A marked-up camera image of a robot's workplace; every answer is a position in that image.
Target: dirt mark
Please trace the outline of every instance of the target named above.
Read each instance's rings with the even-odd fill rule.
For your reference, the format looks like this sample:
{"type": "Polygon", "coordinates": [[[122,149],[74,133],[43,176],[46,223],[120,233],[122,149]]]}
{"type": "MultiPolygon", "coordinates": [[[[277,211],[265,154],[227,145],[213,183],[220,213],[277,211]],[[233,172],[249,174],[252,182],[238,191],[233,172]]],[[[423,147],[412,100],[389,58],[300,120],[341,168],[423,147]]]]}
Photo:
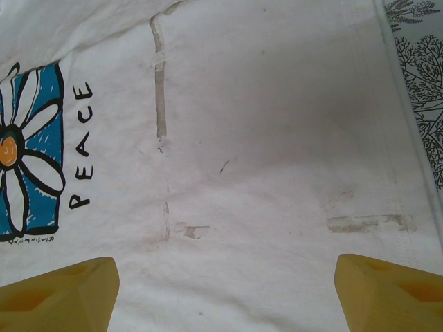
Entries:
{"type": "Polygon", "coordinates": [[[229,164],[229,160],[224,163],[223,167],[220,170],[220,174],[223,173],[224,168],[227,166],[227,164],[229,164]]]}
{"type": "Polygon", "coordinates": [[[412,221],[400,214],[385,216],[344,216],[331,218],[327,227],[332,233],[414,232],[412,221]]]}
{"type": "Polygon", "coordinates": [[[324,204],[323,208],[326,211],[331,211],[337,207],[337,205],[345,203],[354,197],[354,191],[348,190],[342,192],[338,197],[334,197],[330,199],[326,204],[324,204]]]}
{"type": "Polygon", "coordinates": [[[187,226],[186,223],[178,223],[175,225],[175,232],[181,233],[183,236],[193,240],[198,240],[208,234],[209,226],[187,226]]]}
{"type": "Polygon", "coordinates": [[[166,128],[166,109],[165,109],[165,65],[166,58],[164,53],[165,41],[161,32],[158,16],[165,14],[171,15],[177,8],[188,0],[178,1],[166,8],[163,12],[158,12],[150,19],[150,27],[155,44],[155,105],[157,112],[157,137],[166,137],[168,134],[166,128]]]}
{"type": "Polygon", "coordinates": [[[165,220],[165,227],[166,227],[166,231],[165,231],[165,241],[168,241],[170,238],[170,233],[171,233],[171,227],[169,224],[169,205],[168,202],[165,202],[165,204],[163,204],[163,218],[165,220]]]}

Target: black outline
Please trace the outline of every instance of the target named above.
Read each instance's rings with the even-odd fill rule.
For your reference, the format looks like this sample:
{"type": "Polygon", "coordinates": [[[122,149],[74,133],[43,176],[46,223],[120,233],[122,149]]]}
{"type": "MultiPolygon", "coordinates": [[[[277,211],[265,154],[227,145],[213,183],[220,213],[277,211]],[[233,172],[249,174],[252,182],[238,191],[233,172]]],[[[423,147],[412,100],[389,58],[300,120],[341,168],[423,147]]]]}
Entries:
{"type": "MultiPolygon", "coordinates": [[[[17,76],[17,74],[20,71],[20,63],[16,62],[15,64],[12,65],[11,69],[9,70],[8,76],[5,77],[5,80],[8,79],[8,77],[11,76],[12,72],[15,71],[15,74],[10,78],[10,84],[11,84],[11,91],[12,91],[12,118],[14,118],[14,84],[12,83],[12,79],[14,77],[17,76]]],[[[5,123],[5,118],[4,118],[4,114],[5,114],[5,105],[3,103],[3,93],[0,92],[1,95],[1,106],[3,107],[3,112],[1,112],[1,124],[3,125],[3,127],[6,127],[8,125],[10,125],[10,123],[6,124],[5,123]]]]}
{"type": "MultiPolygon", "coordinates": [[[[24,89],[25,83],[28,79],[29,73],[32,71],[36,71],[37,74],[37,79],[38,82],[40,80],[40,70],[42,70],[43,68],[47,68],[49,66],[54,66],[54,71],[55,71],[55,76],[57,78],[57,83],[58,83],[58,89],[59,89],[59,96],[56,98],[53,98],[51,100],[49,100],[48,102],[46,102],[44,105],[42,105],[40,108],[38,108],[38,110],[36,110],[36,112],[34,112],[34,114],[30,117],[30,111],[32,110],[34,103],[35,103],[35,96],[37,94],[37,90],[35,91],[34,94],[34,99],[33,99],[33,105],[31,107],[31,109],[29,110],[28,114],[26,115],[24,122],[22,124],[20,124],[20,128],[15,125],[15,124],[9,124],[8,126],[4,125],[4,112],[2,112],[1,114],[1,123],[3,124],[3,128],[0,127],[0,137],[7,137],[6,135],[8,135],[8,133],[12,133],[14,134],[15,138],[16,138],[16,143],[17,143],[17,153],[19,154],[17,156],[17,160],[18,163],[15,163],[12,167],[1,167],[2,169],[14,169],[15,172],[15,176],[17,176],[17,180],[19,181],[19,185],[20,185],[20,189],[21,192],[24,195],[24,200],[25,200],[25,206],[24,206],[24,229],[22,232],[19,232],[14,225],[12,224],[12,220],[10,217],[10,205],[9,205],[9,200],[6,194],[6,175],[5,173],[3,173],[2,179],[0,179],[0,183],[2,184],[2,188],[1,190],[4,191],[4,199],[5,199],[5,205],[6,205],[6,212],[8,213],[8,223],[11,229],[11,234],[2,234],[0,235],[0,242],[8,242],[8,241],[13,241],[14,238],[16,237],[23,237],[25,234],[29,234],[29,235],[48,235],[48,234],[54,234],[58,231],[59,229],[59,225],[58,225],[58,219],[59,219],[59,215],[60,215],[60,195],[63,192],[65,186],[66,186],[66,179],[64,177],[63,174],[63,156],[64,156],[64,132],[63,132],[63,99],[64,99],[64,80],[63,80],[63,76],[60,70],[60,66],[59,66],[59,62],[52,62],[50,64],[47,64],[45,66],[40,66],[38,68],[34,68],[31,71],[24,73],[24,75],[26,76],[26,79],[23,78],[19,87],[20,90],[20,94],[17,96],[17,105],[16,105],[16,111],[14,112],[14,109],[12,110],[12,122],[13,123],[16,119],[17,116],[17,110],[18,110],[18,106],[19,106],[19,97],[21,97],[21,92],[24,89]],[[57,105],[58,106],[58,110],[55,113],[55,115],[44,125],[42,126],[43,128],[46,128],[50,123],[52,123],[52,121],[54,121],[54,119],[60,114],[60,140],[61,140],[61,147],[60,147],[60,153],[61,153],[61,158],[60,158],[60,164],[58,164],[55,160],[53,160],[51,157],[47,156],[46,154],[43,154],[42,152],[39,151],[33,151],[33,150],[27,150],[25,149],[25,144],[26,141],[24,140],[23,134],[21,132],[21,130],[41,111],[43,111],[46,107],[49,107],[51,105],[57,105]],[[53,190],[52,188],[48,187],[47,185],[45,185],[43,182],[41,182],[38,178],[36,178],[35,176],[33,176],[33,174],[30,172],[30,170],[27,168],[27,166],[24,165],[23,161],[21,160],[23,155],[29,155],[29,156],[36,156],[38,158],[41,158],[42,160],[46,161],[51,167],[53,167],[55,169],[55,171],[60,175],[60,178],[62,179],[62,183],[63,183],[63,188],[60,191],[57,190],[53,190]],[[42,226],[42,227],[38,227],[38,228],[31,228],[30,230],[27,230],[27,218],[28,218],[28,214],[29,214],[29,206],[30,206],[30,201],[29,201],[29,195],[28,195],[28,191],[26,190],[26,186],[22,177],[21,172],[23,173],[24,176],[27,176],[28,179],[34,184],[36,185],[39,189],[41,189],[42,191],[44,191],[45,193],[53,196],[56,198],[56,206],[55,206],[55,213],[54,213],[54,225],[51,226],[42,226]]],[[[7,78],[11,75],[11,73],[16,70],[16,73],[13,75],[12,78],[14,78],[15,76],[17,76],[18,72],[20,72],[20,63],[15,63],[14,66],[12,66],[12,68],[10,69],[10,72],[7,76],[7,78]]],[[[12,82],[12,79],[10,81],[11,83],[11,88],[12,88],[12,101],[14,100],[14,85],[12,82]]],[[[40,130],[36,133],[34,133],[32,136],[30,136],[28,139],[32,138],[35,134],[39,133],[40,130]]]]}
{"type": "Polygon", "coordinates": [[[19,163],[19,166],[23,172],[23,174],[32,182],[34,185],[36,185],[40,190],[43,190],[45,193],[54,196],[59,197],[60,194],[63,192],[64,187],[66,185],[66,180],[63,175],[63,169],[58,163],[53,160],[51,157],[47,156],[43,152],[40,151],[33,151],[33,150],[25,150],[23,153],[24,156],[33,156],[42,159],[43,161],[46,161],[55,171],[60,175],[60,178],[62,179],[63,188],[59,190],[54,190],[53,188],[45,185],[41,180],[38,179],[25,165],[25,163],[21,160],[19,163]]]}
{"type": "Polygon", "coordinates": [[[34,227],[30,230],[26,231],[27,235],[49,235],[54,234],[58,231],[58,225],[54,226],[42,226],[42,227],[34,227]]]}
{"type": "Polygon", "coordinates": [[[31,103],[29,110],[27,110],[26,117],[23,120],[24,123],[27,122],[29,114],[30,114],[30,112],[32,111],[32,109],[34,107],[35,98],[37,97],[37,92],[39,90],[39,83],[40,83],[40,74],[39,74],[38,69],[33,69],[33,70],[28,71],[28,72],[23,74],[24,78],[26,77],[26,81],[25,81],[25,83],[23,83],[24,78],[21,79],[19,90],[18,90],[18,93],[17,93],[17,103],[15,105],[15,112],[14,112],[14,116],[12,117],[11,123],[15,123],[15,119],[17,118],[17,114],[19,113],[19,104],[20,104],[21,94],[22,94],[23,90],[25,89],[25,85],[26,85],[26,82],[28,81],[29,74],[31,74],[33,71],[35,71],[35,75],[37,76],[37,86],[35,87],[34,96],[33,96],[33,102],[31,103]]]}
{"type": "Polygon", "coordinates": [[[6,185],[6,173],[5,172],[3,173],[3,176],[1,179],[1,184],[2,184],[2,187],[4,188],[3,195],[5,197],[6,211],[8,212],[9,228],[11,229],[12,233],[15,234],[16,237],[23,237],[26,233],[26,228],[28,227],[28,225],[26,223],[26,219],[28,218],[28,214],[29,214],[29,195],[28,195],[28,191],[26,190],[25,183],[23,181],[23,178],[21,177],[18,167],[16,167],[14,169],[14,173],[15,173],[14,175],[17,177],[17,180],[19,181],[20,190],[21,190],[21,193],[23,194],[23,198],[24,198],[23,216],[22,216],[22,221],[21,221],[23,223],[23,229],[21,231],[16,229],[16,227],[12,223],[11,208],[10,208],[9,199],[8,199],[8,186],[6,185]]]}
{"type": "MultiPolygon", "coordinates": [[[[32,114],[32,116],[30,116],[28,119],[23,121],[23,123],[21,124],[21,126],[19,128],[21,130],[23,130],[23,128],[26,127],[26,125],[28,125],[33,120],[33,118],[35,118],[35,116],[37,114],[39,114],[40,112],[44,111],[45,109],[47,109],[48,107],[53,106],[53,105],[56,105],[58,107],[58,110],[57,110],[57,112],[55,112],[54,116],[45,125],[43,125],[41,127],[41,129],[43,129],[44,127],[49,125],[55,119],[55,117],[58,115],[58,112],[60,112],[60,110],[62,109],[61,103],[57,99],[51,99],[48,102],[45,102],[40,108],[38,108],[38,110],[36,110],[34,112],[34,114],[32,114]]],[[[28,140],[29,138],[33,137],[36,133],[34,133],[33,135],[29,136],[26,140],[28,140]]]]}
{"type": "Polygon", "coordinates": [[[0,163],[0,169],[4,169],[5,171],[9,171],[17,166],[21,162],[21,158],[23,157],[23,153],[25,151],[25,140],[23,135],[21,134],[21,130],[15,124],[10,124],[5,128],[0,127],[0,142],[3,143],[3,140],[7,137],[13,137],[15,144],[17,145],[17,161],[11,166],[5,166],[0,163]]]}

